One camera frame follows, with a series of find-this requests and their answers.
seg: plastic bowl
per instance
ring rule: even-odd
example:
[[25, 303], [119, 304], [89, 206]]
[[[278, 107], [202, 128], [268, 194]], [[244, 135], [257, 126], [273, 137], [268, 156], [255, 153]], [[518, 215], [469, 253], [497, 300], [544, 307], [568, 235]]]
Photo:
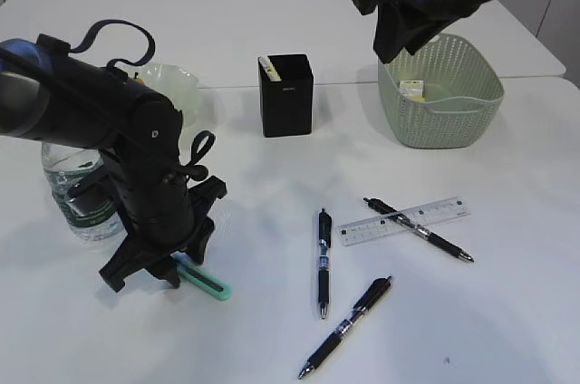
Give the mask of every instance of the plastic bowl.
[[175, 109], [183, 112], [184, 129], [195, 123], [202, 98], [198, 91], [198, 78], [193, 74], [177, 65], [160, 62], [148, 62], [141, 67], [120, 63], [119, 68], [131, 78], [136, 72], [145, 85], [170, 99]]

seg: plastic bottle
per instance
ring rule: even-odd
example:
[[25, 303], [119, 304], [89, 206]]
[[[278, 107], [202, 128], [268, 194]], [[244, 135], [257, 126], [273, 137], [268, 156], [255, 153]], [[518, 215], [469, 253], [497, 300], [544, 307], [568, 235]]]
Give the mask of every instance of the plastic bottle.
[[114, 204], [104, 201], [87, 216], [81, 216], [66, 204], [66, 192], [82, 178], [102, 165], [97, 150], [76, 149], [43, 142], [44, 174], [71, 230], [87, 243], [102, 243], [124, 231]]

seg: plastic basket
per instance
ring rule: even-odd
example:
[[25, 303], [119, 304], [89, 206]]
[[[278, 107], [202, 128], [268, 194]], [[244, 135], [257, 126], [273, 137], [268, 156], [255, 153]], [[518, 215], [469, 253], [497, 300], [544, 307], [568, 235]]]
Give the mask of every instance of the plastic basket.
[[[426, 101], [399, 91], [399, 81], [423, 80]], [[382, 106], [397, 139], [416, 149], [473, 144], [493, 120], [504, 89], [491, 66], [466, 39], [440, 34], [415, 55], [402, 51], [379, 65]]]

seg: clear ruler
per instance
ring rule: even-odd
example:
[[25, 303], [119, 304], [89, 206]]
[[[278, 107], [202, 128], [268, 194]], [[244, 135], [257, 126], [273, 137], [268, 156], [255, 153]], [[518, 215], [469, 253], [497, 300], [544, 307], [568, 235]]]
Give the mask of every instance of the clear ruler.
[[428, 226], [430, 224], [452, 221], [471, 212], [465, 201], [460, 197], [428, 203], [427, 205], [411, 207], [388, 215], [356, 221], [338, 226], [338, 235], [344, 245], [355, 245], [372, 241], [380, 237], [395, 235], [399, 232], [408, 232], [407, 227], [392, 221], [397, 215], [405, 215], [413, 223]]

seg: black strap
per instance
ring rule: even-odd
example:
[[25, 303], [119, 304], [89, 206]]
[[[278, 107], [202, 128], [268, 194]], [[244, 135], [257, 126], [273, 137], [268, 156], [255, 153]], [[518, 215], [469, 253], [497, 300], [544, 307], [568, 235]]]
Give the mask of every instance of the black strap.
[[[206, 139], [206, 143], [201, 146], [203, 140]], [[216, 135], [211, 133], [209, 130], [202, 130], [191, 143], [191, 161], [188, 163], [189, 167], [193, 167], [200, 160], [206, 156], [211, 149], [211, 146], [216, 142]]]
[[126, 20], [121, 19], [100, 20], [99, 22], [97, 22], [96, 24], [94, 24], [89, 28], [89, 31], [87, 31], [87, 34], [82, 39], [81, 44], [76, 46], [74, 49], [71, 49], [70, 53], [82, 53], [89, 50], [89, 48], [94, 43], [94, 40], [97, 37], [99, 31], [108, 24], [126, 24], [128, 26], [132, 26], [133, 28], [136, 28], [139, 31], [141, 31], [147, 37], [147, 41], [149, 42], [149, 44], [147, 46], [147, 52], [145, 52], [145, 54], [140, 60], [136, 62], [131, 62], [129, 60], [125, 60], [124, 58], [113, 58], [112, 60], [107, 62], [107, 70], [110, 70], [112, 67], [114, 67], [117, 62], [124, 62], [125, 64], [132, 65], [134, 67], [139, 67], [151, 61], [151, 58], [153, 58], [153, 55], [155, 54], [155, 40], [153, 39], [153, 36], [146, 29], [142, 28], [138, 24], [132, 24], [131, 22], [127, 22]]

